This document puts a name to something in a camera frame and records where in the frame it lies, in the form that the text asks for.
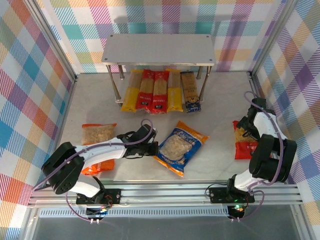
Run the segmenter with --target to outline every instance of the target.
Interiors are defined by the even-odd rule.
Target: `shelf leg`
[[[118,67],[119,67],[120,79],[123,80],[125,79],[124,70],[122,69],[122,65],[118,65]]]
[[[116,100],[120,100],[121,99],[121,96],[119,94],[119,91],[118,91],[118,88],[116,86],[116,83],[115,83],[115,80],[112,76],[112,73],[111,73],[111,66],[110,65],[106,65],[106,68],[108,69],[108,72],[109,72],[109,75],[110,75],[110,79],[111,79],[111,84],[112,84],[112,88],[113,88],[113,91],[114,91],[114,95],[115,95],[115,99]]]
[[[196,75],[196,79],[201,79],[202,68],[203,66],[199,67],[198,74]]]
[[[211,72],[211,68],[212,68],[212,66],[206,67],[206,75],[205,75],[205,79],[204,79],[204,82],[203,82],[203,85],[201,88],[201,92],[200,92],[200,96],[199,96],[200,102],[202,102],[204,100],[205,88],[206,88],[207,80],[209,78],[209,74]]]

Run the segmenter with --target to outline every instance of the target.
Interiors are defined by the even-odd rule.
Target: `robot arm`
[[[295,141],[288,140],[280,131],[276,114],[272,110],[266,109],[266,99],[257,97],[252,102],[269,113],[279,130],[284,149],[281,169],[276,182],[285,182],[289,176],[297,144]],[[237,128],[243,128],[246,131],[246,136],[252,136],[257,139],[258,145],[252,154],[249,169],[242,174],[234,175],[228,180],[227,193],[231,200],[247,195],[248,192],[262,185],[263,182],[271,182],[275,177],[281,157],[278,134],[269,117],[257,107],[251,105],[247,117],[242,118]]]
[[[157,134],[155,129],[152,129],[149,137],[141,142],[150,131],[151,127],[144,124],[137,132],[121,134],[105,142],[85,146],[73,146],[70,142],[65,142],[56,149],[41,169],[47,177],[66,159],[78,153],[50,177],[48,182],[56,194],[71,191],[90,202],[99,203],[107,194],[103,184],[96,177],[82,175],[81,171],[108,159],[157,155],[159,147],[158,142],[154,141]]]

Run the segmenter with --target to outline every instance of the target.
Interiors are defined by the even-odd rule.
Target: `spaghetti package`
[[[180,70],[167,68],[166,71],[170,72],[168,79],[168,103],[166,111],[183,112]]]
[[[236,160],[251,159],[252,153],[256,150],[258,142],[250,136],[243,136],[245,130],[237,128],[238,121],[233,121],[235,134],[235,157]]]
[[[208,138],[179,121],[172,133],[160,144],[159,154],[154,158],[183,177],[185,166]]]
[[[200,112],[201,105],[197,93],[197,83],[193,71],[181,72],[181,80],[185,101],[186,113]]]
[[[156,71],[154,73],[154,87],[152,96],[152,114],[165,114],[167,113],[168,102],[168,85],[169,72]]]
[[[117,124],[83,124],[82,144],[91,145],[105,142],[114,138],[115,126]],[[112,170],[115,167],[115,160],[108,159],[100,163],[93,164],[81,171],[84,175],[94,175],[102,171]]]
[[[137,99],[140,91],[143,70],[131,70],[128,88],[125,91],[122,112],[136,112]]]
[[[151,112],[152,97],[154,93],[155,72],[149,69],[144,69],[136,109],[144,109]]]

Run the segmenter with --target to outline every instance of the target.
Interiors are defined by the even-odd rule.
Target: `plaid wallpaper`
[[[320,239],[320,0],[300,0],[263,68],[259,91],[297,141],[290,173]]]
[[[251,69],[287,0],[38,0],[70,62],[103,73],[106,36],[211,34],[216,71]]]
[[[0,239],[15,240],[72,80],[23,0],[0,6]]]

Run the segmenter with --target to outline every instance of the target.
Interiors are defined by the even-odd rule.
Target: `red pasta bag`
[[[155,85],[155,72],[149,69],[143,70],[142,81],[138,99],[136,101],[136,109],[144,109],[147,112],[151,112],[152,109],[152,97]]]
[[[245,130],[237,128],[239,121],[233,121],[235,133],[235,157],[236,160],[251,159],[252,153],[256,150],[258,142],[250,136],[243,137]]]
[[[152,97],[152,114],[166,114],[168,103],[168,71],[156,71]]]

